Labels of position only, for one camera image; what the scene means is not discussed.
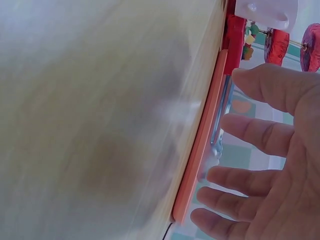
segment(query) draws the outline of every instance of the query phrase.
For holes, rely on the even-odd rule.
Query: metal rod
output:
[[[259,29],[259,33],[262,33],[262,34],[264,34],[264,35],[269,35],[269,34],[270,34],[270,31],[264,31],[264,30],[260,30],[260,29]],[[292,44],[295,44],[295,45],[300,46],[301,48],[304,48],[304,49],[307,48],[306,44],[304,44],[304,43],[297,42],[297,41],[294,41],[294,40],[289,40],[289,41],[290,41],[290,43],[292,43]]]

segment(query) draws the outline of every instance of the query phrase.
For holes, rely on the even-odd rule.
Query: tiled floor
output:
[[[231,113],[242,114],[251,118],[257,116],[257,104],[241,94],[234,94],[231,106]],[[283,115],[283,122],[292,124],[292,117],[287,113]],[[242,142],[233,136],[225,134],[223,136],[223,155],[220,159],[221,166],[233,167],[233,168],[244,168],[251,170],[262,170],[267,169],[269,166],[269,156],[263,154],[255,147],[250,144]],[[231,191],[229,189],[222,188],[218,185],[204,182],[198,183],[196,191],[203,186],[209,186],[211,188],[224,190],[226,192],[240,195],[240,193]],[[188,211],[190,215],[191,211],[196,208],[203,208],[197,201],[196,194],[193,196],[192,204]],[[171,240],[212,240],[211,237],[200,231],[190,220],[190,217],[186,220],[183,226],[176,226]]]

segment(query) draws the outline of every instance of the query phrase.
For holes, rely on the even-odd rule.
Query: hanging toy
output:
[[[241,60],[249,61],[252,58],[254,49],[251,47],[251,45],[255,42],[256,35],[258,33],[259,28],[255,22],[252,22],[250,26],[245,28],[244,46]]]
[[[268,28],[259,30],[266,35],[264,61],[281,66],[289,43],[300,47],[300,65],[303,72],[317,72],[320,68],[320,23],[313,23],[305,30],[302,43],[290,40],[289,33]]]

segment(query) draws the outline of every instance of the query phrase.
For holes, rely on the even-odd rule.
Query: hand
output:
[[[217,240],[319,239],[320,75],[263,64],[232,78],[249,97],[293,115],[294,126],[228,114],[222,128],[286,163],[283,170],[213,167],[210,182],[248,197],[203,187],[198,200],[235,221],[203,208],[192,221]]]

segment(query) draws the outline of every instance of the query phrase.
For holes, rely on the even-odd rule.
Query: red toy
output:
[[[281,66],[289,43],[300,46],[300,64],[303,72],[316,72],[320,68],[320,23],[305,30],[302,43],[290,40],[289,33],[269,28],[260,31],[266,35],[264,61]]]

